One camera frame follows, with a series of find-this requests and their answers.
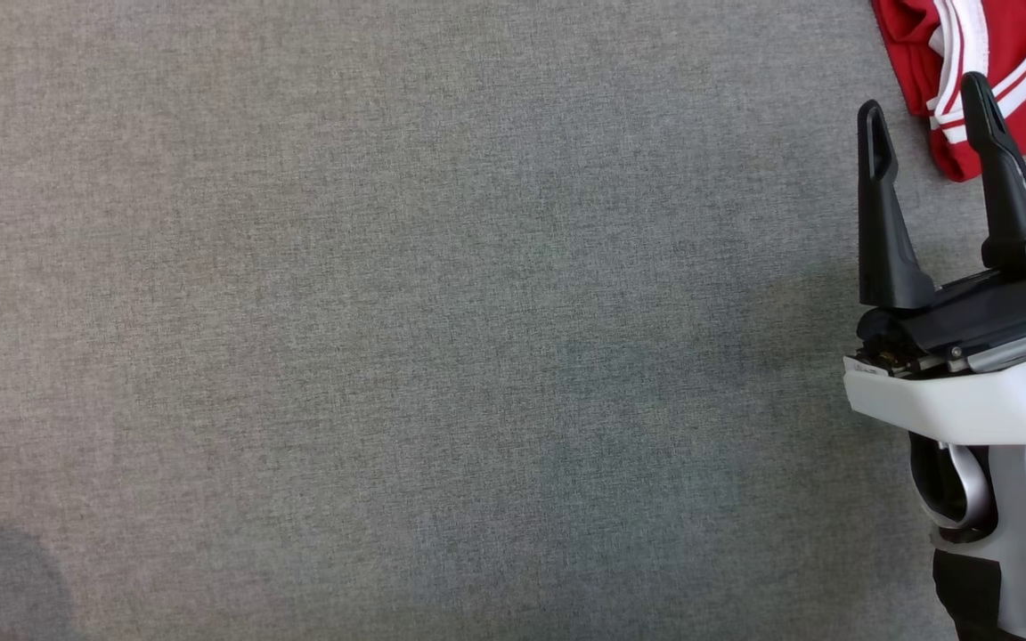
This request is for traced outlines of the red white striped t-shirt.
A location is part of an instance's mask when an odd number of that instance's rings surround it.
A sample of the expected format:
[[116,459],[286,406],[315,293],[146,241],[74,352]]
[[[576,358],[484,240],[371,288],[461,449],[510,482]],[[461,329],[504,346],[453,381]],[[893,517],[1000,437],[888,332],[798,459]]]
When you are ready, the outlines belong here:
[[980,160],[969,143],[961,80],[986,77],[1026,154],[1026,0],[872,0],[908,112],[928,122],[942,174],[963,183]]

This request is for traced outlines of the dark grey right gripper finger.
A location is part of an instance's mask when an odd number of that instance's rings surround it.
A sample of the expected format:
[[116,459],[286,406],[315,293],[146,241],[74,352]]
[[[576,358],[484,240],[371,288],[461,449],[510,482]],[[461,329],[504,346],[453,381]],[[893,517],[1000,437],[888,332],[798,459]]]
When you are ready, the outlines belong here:
[[980,72],[961,78],[966,141],[980,158],[987,231],[981,261],[991,271],[1026,273],[1026,163],[992,86]]
[[858,285],[867,307],[916,310],[935,301],[935,284],[916,259],[901,214],[897,158],[878,101],[858,112]]

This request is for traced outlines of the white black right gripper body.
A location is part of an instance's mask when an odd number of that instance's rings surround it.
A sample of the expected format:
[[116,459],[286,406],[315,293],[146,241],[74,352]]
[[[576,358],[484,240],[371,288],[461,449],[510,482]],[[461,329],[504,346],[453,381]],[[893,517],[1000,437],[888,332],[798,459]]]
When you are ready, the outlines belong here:
[[1026,445],[1026,280],[977,273],[935,307],[868,310],[858,333],[852,410],[936,442]]

